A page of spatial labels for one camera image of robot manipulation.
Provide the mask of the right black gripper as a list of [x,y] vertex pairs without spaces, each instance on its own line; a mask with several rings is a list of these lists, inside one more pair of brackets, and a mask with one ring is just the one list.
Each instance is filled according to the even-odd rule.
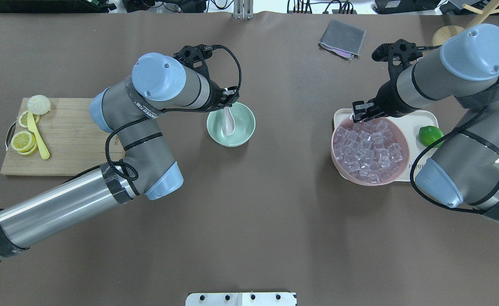
[[402,100],[393,87],[394,83],[388,81],[378,89],[377,95],[368,101],[355,101],[352,103],[352,121],[368,122],[381,117],[402,117]]

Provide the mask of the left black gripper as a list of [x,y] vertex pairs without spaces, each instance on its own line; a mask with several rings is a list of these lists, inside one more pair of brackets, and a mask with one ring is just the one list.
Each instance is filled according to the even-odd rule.
[[207,112],[215,112],[225,107],[232,107],[239,99],[239,87],[221,88],[216,97],[211,100]]

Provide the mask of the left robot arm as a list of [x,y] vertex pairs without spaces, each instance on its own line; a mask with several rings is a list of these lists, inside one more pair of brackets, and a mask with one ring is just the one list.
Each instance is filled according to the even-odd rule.
[[240,85],[220,88],[210,79],[209,52],[141,56],[130,76],[92,99],[90,115],[125,151],[14,207],[0,209],[0,261],[67,228],[144,194],[156,200],[183,184],[156,118],[168,112],[205,113],[234,103]]

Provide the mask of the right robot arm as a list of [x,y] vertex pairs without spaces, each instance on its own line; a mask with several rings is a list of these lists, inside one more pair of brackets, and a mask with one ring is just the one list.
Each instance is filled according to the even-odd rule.
[[388,63],[390,79],[352,104],[353,121],[400,118],[455,97],[465,115],[419,153],[437,148],[418,174],[411,168],[410,183],[437,207],[499,224],[499,27],[474,25],[427,50],[403,39],[378,46],[372,59]]

